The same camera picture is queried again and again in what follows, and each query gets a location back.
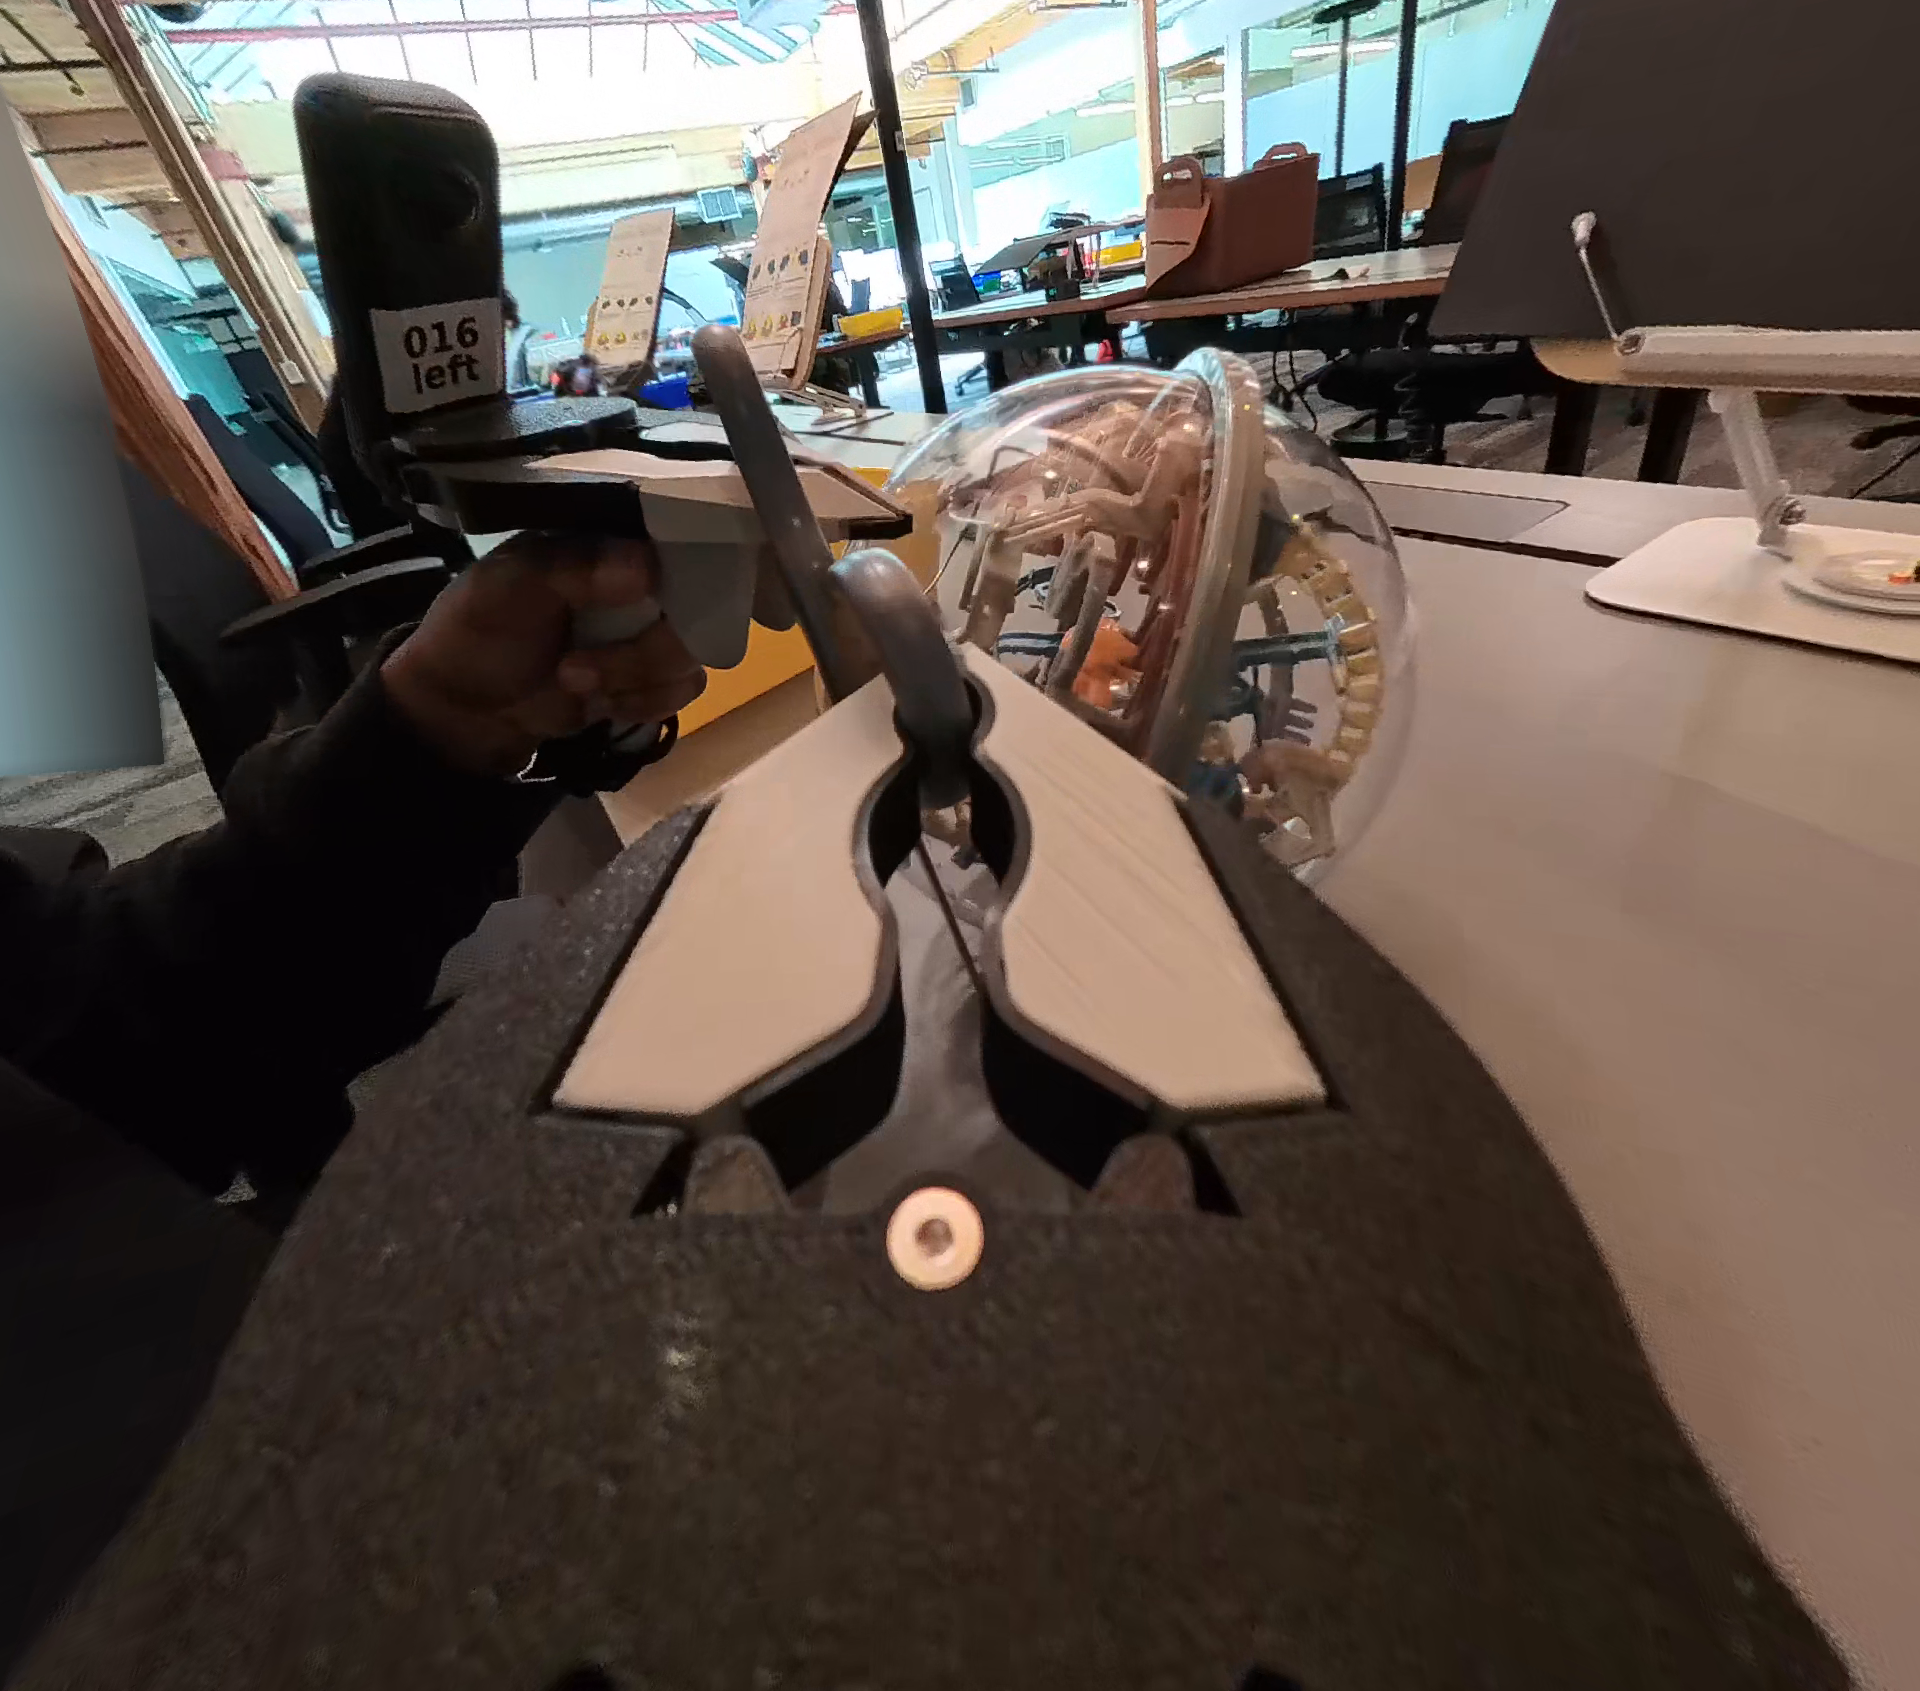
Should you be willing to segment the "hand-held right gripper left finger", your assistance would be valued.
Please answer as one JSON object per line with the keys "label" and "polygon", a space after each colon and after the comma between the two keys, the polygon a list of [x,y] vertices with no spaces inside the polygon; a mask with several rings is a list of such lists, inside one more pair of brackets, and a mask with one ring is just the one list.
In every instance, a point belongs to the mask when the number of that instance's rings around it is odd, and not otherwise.
{"label": "hand-held right gripper left finger", "polygon": [[875,679],[708,805],[553,1090],[566,1112],[717,1116],[876,1026],[898,974],[871,817],[902,773]]}

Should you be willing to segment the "black floor lamp pole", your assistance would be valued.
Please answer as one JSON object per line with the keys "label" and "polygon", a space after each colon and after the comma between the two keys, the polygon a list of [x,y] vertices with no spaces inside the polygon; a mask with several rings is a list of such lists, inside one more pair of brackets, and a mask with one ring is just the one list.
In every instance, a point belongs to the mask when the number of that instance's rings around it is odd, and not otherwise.
{"label": "black floor lamp pole", "polygon": [[929,291],[929,269],[919,211],[911,185],[901,113],[901,85],[892,43],[887,25],[885,0],[854,0],[866,59],[876,141],[887,195],[890,201],[896,253],[905,285],[906,325],[914,345],[924,413],[934,419],[949,415],[949,387],[942,371],[941,337],[934,325],[934,307]]}

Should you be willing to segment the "yellow plastic bin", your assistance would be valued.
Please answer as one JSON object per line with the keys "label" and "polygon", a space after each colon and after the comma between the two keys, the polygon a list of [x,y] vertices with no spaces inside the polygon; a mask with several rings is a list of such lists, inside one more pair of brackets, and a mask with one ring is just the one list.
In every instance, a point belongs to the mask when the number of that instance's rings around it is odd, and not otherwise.
{"label": "yellow plastic bin", "polygon": [[[843,557],[861,549],[878,549],[896,555],[919,577],[921,589],[933,593],[941,579],[942,537],[939,491],[922,481],[905,485],[896,499],[911,515],[911,531],[905,537],[887,541],[831,543],[832,557]],[[686,739],[722,717],[768,695],[781,685],[815,675],[815,655],[799,625],[770,629],[758,621],[750,623],[748,645],[742,661],[727,669],[707,671],[707,689],[678,717],[681,737]]]}

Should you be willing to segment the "small cardboard instruction board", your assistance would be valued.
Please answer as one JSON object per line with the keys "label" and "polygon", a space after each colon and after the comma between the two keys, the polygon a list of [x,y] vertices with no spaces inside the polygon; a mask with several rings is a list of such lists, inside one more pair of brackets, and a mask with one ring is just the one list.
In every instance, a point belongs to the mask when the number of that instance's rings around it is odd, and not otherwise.
{"label": "small cardboard instruction board", "polygon": [[655,357],[674,225],[673,207],[643,209],[613,225],[584,333],[584,355],[606,389]]}

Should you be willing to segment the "grey handled scissors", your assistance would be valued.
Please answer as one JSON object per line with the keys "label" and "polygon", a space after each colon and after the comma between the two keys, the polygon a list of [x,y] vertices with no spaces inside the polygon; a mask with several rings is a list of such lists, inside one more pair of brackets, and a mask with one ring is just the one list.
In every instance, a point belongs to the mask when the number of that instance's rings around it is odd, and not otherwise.
{"label": "grey handled scissors", "polygon": [[887,677],[922,811],[960,803],[978,705],[931,599],[889,551],[831,553],[742,337],[708,327],[692,349],[782,583],[782,609],[803,627],[828,699]]}

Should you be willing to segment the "tall cardboard instruction board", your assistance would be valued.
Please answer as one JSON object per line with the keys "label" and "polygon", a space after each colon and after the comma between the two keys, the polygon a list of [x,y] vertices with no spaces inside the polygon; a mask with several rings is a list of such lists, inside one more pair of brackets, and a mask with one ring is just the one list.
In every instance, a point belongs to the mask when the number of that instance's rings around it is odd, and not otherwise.
{"label": "tall cardboard instruction board", "polygon": [[764,383],[809,381],[831,281],[831,195],[871,123],[872,113],[852,95],[781,143],[738,315],[746,355]]}

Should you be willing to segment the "wooden office desk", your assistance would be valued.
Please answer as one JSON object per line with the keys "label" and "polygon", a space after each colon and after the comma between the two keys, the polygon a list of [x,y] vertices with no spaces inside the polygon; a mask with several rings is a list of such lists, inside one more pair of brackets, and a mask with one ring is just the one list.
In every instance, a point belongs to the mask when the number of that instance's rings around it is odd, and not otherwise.
{"label": "wooden office desk", "polygon": [[[1223,323],[1214,341],[1232,355],[1275,355],[1293,351],[1293,321],[1302,311],[1333,311],[1348,317],[1375,305],[1398,307],[1402,301],[1434,301],[1442,295],[1458,243],[1417,245],[1377,253],[1356,263],[1319,261],[1288,269],[1253,285],[1155,299],[1143,285],[1124,287],[1096,305],[1111,327],[1174,321],[1207,327]],[[1395,421],[1390,409],[1363,411],[1334,429],[1319,425],[1306,379],[1271,375],[1279,407],[1295,423],[1317,431],[1346,457],[1415,461],[1413,429]]]}

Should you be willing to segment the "brown tote bag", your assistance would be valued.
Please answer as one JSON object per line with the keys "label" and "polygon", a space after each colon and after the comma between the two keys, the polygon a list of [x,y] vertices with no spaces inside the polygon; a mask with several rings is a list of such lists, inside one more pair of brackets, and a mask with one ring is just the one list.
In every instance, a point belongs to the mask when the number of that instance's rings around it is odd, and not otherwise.
{"label": "brown tote bag", "polygon": [[1319,189],[1321,157],[1298,141],[1237,175],[1166,159],[1145,213],[1147,299],[1232,291],[1310,263]]}

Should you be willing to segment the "person's left hand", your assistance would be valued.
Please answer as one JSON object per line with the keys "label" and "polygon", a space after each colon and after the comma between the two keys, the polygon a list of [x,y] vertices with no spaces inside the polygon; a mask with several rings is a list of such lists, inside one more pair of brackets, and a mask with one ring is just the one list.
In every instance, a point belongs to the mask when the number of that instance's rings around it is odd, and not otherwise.
{"label": "person's left hand", "polygon": [[708,671],[656,593],[643,541],[519,533],[477,559],[382,659],[397,713],[446,763],[519,773],[543,743],[660,723]]}

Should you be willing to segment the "clear maze puzzle ball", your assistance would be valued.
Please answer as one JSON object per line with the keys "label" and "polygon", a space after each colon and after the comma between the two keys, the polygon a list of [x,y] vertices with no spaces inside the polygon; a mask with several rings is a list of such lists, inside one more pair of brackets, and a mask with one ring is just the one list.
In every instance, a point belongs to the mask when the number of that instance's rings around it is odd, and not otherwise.
{"label": "clear maze puzzle ball", "polygon": [[924,433],[882,489],[952,641],[1296,878],[1379,817],[1417,699],[1402,557],[1249,359],[1030,377]]}

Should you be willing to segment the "black display board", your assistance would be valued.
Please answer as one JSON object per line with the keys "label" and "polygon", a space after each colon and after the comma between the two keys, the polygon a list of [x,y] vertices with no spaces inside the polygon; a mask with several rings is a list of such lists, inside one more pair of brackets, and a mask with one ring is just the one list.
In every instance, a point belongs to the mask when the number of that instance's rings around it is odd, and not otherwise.
{"label": "black display board", "polygon": [[1432,317],[1915,331],[1919,0],[1557,0]]}

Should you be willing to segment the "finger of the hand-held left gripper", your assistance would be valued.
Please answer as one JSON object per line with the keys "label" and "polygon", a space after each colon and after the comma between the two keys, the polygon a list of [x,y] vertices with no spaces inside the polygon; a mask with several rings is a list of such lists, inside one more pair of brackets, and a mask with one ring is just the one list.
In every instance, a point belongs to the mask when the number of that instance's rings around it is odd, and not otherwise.
{"label": "finger of the hand-held left gripper", "polygon": [[[692,409],[660,411],[655,415],[644,407],[637,447],[651,457],[678,459],[686,469],[698,469],[707,475],[719,473],[724,465],[737,473],[746,471],[738,465],[737,451],[719,417],[694,415]],[[861,447],[844,447],[831,441],[832,433],[819,433],[787,421],[781,413],[775,417],[781,445],[794,463],[794,473],[805,483],[841,477],[852,483],[885,483],[887,463],[878,455],[866,455]]]}
{"label": "finger of the hand-held left gripper", "polygon": [[[890,541],[911,533],[913,511],[856,471],[806,453],[789,461],[827,541]],[[732,457],[597,451],[535,459],[528,469],[545,485],[631,495],[659,543],[761,543],[764,537],[750,483]]]}

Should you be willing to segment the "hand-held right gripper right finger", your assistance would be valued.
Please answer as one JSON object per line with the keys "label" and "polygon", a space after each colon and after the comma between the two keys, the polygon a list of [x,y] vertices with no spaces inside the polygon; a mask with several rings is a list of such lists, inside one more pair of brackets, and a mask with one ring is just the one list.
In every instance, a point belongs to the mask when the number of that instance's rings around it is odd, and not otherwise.
{"label": "hand-held right gripper right finger", "polygon": [[965,647],[984,968],[1016,1028],[1174,1116],[1317,1108],[1327,1082],[1189,827],[1090,721]]}

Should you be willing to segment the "person's left forearm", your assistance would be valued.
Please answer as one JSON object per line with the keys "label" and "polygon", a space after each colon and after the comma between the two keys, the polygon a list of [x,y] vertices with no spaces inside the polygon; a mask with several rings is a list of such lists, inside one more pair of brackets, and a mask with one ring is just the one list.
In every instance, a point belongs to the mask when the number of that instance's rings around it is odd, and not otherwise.
{"label": "person's left forearm", "polygon": [[93,878],[4,861],[2,1050],[204,1192],[309,1182],[351,1082],[420,1032],[449,952],[556,807],[526,757],[459,763],[395,691],[473,665],[425,627],[325,717],[256,743],[216,825]]}

